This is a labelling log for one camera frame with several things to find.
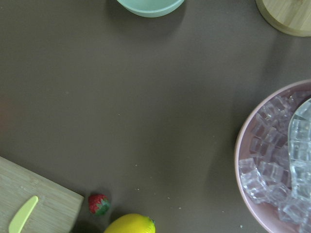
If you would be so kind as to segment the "metal ice scoop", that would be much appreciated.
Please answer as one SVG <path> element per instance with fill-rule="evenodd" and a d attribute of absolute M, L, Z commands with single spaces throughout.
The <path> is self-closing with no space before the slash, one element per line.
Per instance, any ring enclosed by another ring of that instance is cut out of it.
<path fill-rule="evenodd" d="M 311 99 L 305 100 L 294 112 L 288 127 L 288 143 L 311 141 Z"/>

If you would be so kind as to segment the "wooden cup tree stand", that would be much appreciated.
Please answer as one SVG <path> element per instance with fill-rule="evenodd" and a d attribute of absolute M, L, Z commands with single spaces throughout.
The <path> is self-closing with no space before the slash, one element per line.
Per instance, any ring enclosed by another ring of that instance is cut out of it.
<path fill-rule="evenodd" d="M 257 0 L 256 5 L 263 18 L 275 29 L 293 36 L 310 37 L 309 0 Z"/>

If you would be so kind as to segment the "yellow plastic knife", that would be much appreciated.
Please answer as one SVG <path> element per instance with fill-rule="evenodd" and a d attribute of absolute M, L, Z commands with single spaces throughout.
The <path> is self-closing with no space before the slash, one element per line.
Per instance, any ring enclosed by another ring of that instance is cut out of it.
<path fill-rule="evenodd" d="M 32 196 L 19 208 L 9 223 L 9 233 L 21 233 L 37 203 L 38 196 Z"/>

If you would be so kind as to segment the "yellow lemon lower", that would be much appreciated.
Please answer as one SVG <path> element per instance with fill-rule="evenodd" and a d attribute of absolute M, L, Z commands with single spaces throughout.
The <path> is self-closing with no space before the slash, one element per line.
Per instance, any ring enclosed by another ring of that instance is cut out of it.
<path fill-rule="evenodd" d="M 126 214 L 113 221 L 104 233 L 155 233 L 154 221 L 140 214 Z"/>

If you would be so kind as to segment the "pink bowl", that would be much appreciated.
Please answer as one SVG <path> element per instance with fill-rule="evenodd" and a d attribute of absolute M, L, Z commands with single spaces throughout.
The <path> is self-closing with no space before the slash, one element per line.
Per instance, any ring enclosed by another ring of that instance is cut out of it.
<path fill-rule="evenodd" d="M 296 91 L 310 91 L 311 81 L 310 79 L 302 80 L 299 82 L 287 85 L 274 93 L 268 95 L 263 101 L 261 101 L 256 108 L 250 113 L 248 118 L 242 125 L 240 132 L 238 134 L 235 152 L 234 152 L 234 165 L 235 165 L 235 175 L 236 182 L 239 188 L 241 197 L 248 208 L 250 214 L 254 219 L 269 233 L 297 233 L 298 226 L 281 221 L 276 214 L 276 208 L 267 204 L 255 204 L 251 199 L 245 194 L 239 175 L 239 160 L 248 157 L 249 147 L 251 145 L 251 130 L 255 125 L 255 114 L 257 111 L 266 104 L 270 99 L 277 95 L 289 96 Z"/>

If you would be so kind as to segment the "green bowl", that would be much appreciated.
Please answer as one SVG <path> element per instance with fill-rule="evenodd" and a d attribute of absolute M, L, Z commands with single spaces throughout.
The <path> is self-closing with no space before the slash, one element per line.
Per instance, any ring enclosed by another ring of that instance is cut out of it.
<path fill-rule="evenodd" d="M 125 9 L 141 17 L 161 17 L 167 15 L 184 0 L 117 0 Z"/>

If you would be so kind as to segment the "wooden cutting board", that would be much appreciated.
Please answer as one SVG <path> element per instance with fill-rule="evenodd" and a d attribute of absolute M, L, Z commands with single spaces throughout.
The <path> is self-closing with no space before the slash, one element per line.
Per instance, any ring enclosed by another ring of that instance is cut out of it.
<path fill-rule="evenodd" d="M 24 233 L 70 233 L 83 196 L 5 158 L 0 159 L 0 231 L 7 233 L 18 210 L 31 197 L 38 202 L 22 228 Z"/>

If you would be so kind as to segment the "red strawberry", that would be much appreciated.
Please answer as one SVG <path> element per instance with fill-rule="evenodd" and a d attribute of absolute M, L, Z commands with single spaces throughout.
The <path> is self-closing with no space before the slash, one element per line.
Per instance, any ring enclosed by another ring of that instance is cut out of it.
<path fill-rule="evenodd" d="M 104 215 L 110 206 L 110 202 L 104 194 L 93 194 L 88 197 L 88 208 L 94 215 Z"/>

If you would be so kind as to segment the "pile of clear ice cubes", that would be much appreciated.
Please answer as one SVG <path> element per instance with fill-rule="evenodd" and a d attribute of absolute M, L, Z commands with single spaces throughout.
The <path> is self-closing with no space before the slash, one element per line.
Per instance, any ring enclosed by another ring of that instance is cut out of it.
<path fill-rule="evenodd" d="M 248 157 L 239 160 L 245 194 L 255 204 L 276 208 L 277 217 L 311 230 L 311 142 L 288 143 L 290 120 L 310 91 L 277 95 L 255 114 Z"/>

